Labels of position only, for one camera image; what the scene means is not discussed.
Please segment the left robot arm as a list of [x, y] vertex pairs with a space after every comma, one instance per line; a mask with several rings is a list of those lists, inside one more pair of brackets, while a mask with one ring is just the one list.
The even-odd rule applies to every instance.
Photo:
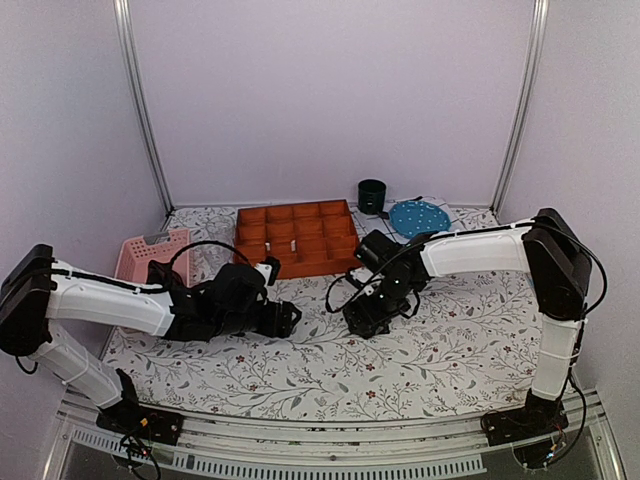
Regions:
[[287, 338], [302, 313], [288, 301], [272, 301], [280, 263], [223, 265], [215, 277], [188, 286], [173, 270], [174, 259], [153, 262], [148, 284], [76, 269], [38, 244], [1, 286], [1, 350], [28, 357], [82, 392], [100, 413], [128, 434], [148, 426], [133, 381], [98, 360], [62, 327], [81, 320], [124, 327], [170, 341], [203, 341], [240, 332]]

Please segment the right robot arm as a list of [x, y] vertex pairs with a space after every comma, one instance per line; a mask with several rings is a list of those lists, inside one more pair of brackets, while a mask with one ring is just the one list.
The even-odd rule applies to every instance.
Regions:
[[517, 427], [537, 436], [552, 424], [580, 353], [592, 306], [587, 295], [594, 268], [602, 266], [553, 208], [530, 219], [491, 228], [421, 233], [404, 244], [374, 230], [354, 256], [370, 272], [340, 307], [351, 333], [368, 339], [408, 316], [408, 297], [434, 278], [481, 271], [514, 271], [533, 284], [542, 337], [538, 363]]

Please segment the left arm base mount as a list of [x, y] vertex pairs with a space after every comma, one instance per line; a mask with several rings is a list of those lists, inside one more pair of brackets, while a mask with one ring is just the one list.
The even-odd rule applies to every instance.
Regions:
[[176, 446], [182, 432], [185, 417], [179, 413], [139, 406], [138, 411], [109, 416], [98, 414], [96, 425], [120, 434], [136, 434], [143, 440]]

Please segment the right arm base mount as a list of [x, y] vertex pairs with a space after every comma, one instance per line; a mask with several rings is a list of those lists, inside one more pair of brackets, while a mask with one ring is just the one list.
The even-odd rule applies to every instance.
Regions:
[[490, 446], [558, 433], [568, 426], [569, 422], [563, 410], [549, 412], [542, 408], [529, 410], [526, 407], [519, 407], [490, 411], [480, 419], [480, 428]]

